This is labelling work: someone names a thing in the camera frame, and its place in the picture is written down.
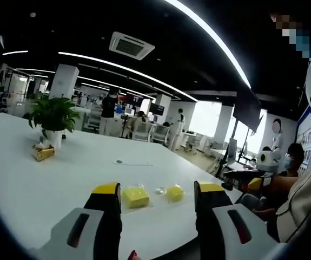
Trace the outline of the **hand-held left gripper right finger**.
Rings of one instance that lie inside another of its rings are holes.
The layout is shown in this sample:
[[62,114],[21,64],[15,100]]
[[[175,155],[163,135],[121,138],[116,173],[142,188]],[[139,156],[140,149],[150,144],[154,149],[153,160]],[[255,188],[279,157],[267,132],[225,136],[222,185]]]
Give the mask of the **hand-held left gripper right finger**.
[[196,230],[201,259],[265,259],[278,245],[266,224],[220,185],[194,182]]

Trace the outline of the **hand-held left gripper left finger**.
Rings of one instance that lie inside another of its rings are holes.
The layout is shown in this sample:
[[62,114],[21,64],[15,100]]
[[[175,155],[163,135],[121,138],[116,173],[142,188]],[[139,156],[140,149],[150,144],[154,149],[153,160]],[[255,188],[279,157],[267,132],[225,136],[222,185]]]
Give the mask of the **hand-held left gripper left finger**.
[[83,208],[75,208],[53,226],[37,259],[118,259],[122,232],[121,186],[93,189]]

